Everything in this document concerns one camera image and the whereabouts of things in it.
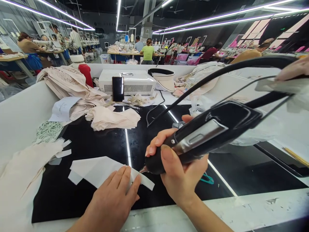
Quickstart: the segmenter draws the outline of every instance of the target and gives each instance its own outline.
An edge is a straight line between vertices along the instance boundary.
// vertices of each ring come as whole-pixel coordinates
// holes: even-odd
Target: hand
[[[129,191],[131,168],[123,166],[114,171],[95,191],[84,215],[69,231],[119,232],[126,222],[131,207],[140,199],[137,190],[141,184],[138,175]]]
[[[185,123],[191,121],[190,115],[182,116]],[[194,190],[208,167],[208,154],[202,159],[197,159],[188,165],[182,165],[178,155],[168,146],[162,145],[164,140],[171,136],[177,129],[160,131],[147,147],[146,156],[154,155],[156,148],[161,146],[161,159],[166,173],[161,174],[161,179],[168,194],[175,203],[183,208],[190,205],[197,198]]]

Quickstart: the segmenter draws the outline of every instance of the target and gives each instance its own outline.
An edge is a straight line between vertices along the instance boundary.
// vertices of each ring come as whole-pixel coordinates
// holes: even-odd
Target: machine vent
[[[112,85],[104,85],[104,91],[105,92],[112,92],[113,86]]]
[[[125,92],[150,92],[152,85],[125,85]]]

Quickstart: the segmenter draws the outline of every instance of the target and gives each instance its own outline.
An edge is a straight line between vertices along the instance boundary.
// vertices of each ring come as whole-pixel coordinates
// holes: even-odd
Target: person in yellow shirt
[[[255,57],[261,57],[262,52],[268,49],[270,46],[270,43],[263,43],[260,46],[258,46],[256,49],[253,50],[246,50],[243,53],[239,54],[232,62],[231,64],[238,63],[240,61],[252,59]]]
[[[151,39],[148,38],[146,41],[146,46],[142,48],[140,51],[140,54],[144,55],[144,59],[142,61],[142,64],[152,64],[152,56],[155,53],[154,47],[151,45]]]

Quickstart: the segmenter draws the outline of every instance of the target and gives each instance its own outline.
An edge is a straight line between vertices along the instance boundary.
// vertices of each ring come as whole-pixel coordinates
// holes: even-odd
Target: white visor hat
[[[151,68],[148,70],[148,74],[152,76],[163,89],[169,92],[175,91],[175,73],[173,71],[161,68]]]

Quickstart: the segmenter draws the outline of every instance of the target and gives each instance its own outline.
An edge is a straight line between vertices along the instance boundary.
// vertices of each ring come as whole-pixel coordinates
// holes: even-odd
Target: black handheld tool
[[[294,57],[274,56],[256,58],[229,65],[210,74],[209,76],[198,82],[195,86],[193,86],[185,94],[183,94],[176,102],[174,102],[171,106],[164,110],[157,118],[168,112],[173,106],[175,106],[191,92],[222,74],[240,68],[252,67],[257,65],[268,67],[272,66],[283,69],[284,67],[296,60],[297,59]],[[173,135],[168,137],[163,144],[171,147],[176,152],[176,154],[179,155],[179,159],[182,164],[190,163],[193,160],[200,159],[205,154],[217,148],[220,148],[225,144],[230,143],[248,129],[256,127],[262,120],[264,120],[268,115],[270,115],[273,111],[279,108],[292,96],[293,94],[272,91],[246,104],[242,104],[237,101],[223,102],[225,100],[223,99],[219,103],[212,106],[209,110],[201,113],[200,115],[192,119],[188,124],[184,125]],[[284,99],[281,103],[279,103],[264,117],[261,112],[255,109],[257,107],[272,103],[284,97],[287,98]],[[161,160],[160,147],[157,147],[155,155],[145,158],[145,167],[142,169],[141,172],[144,171],[148,171],[153,174],[161,174],[165,172]]]

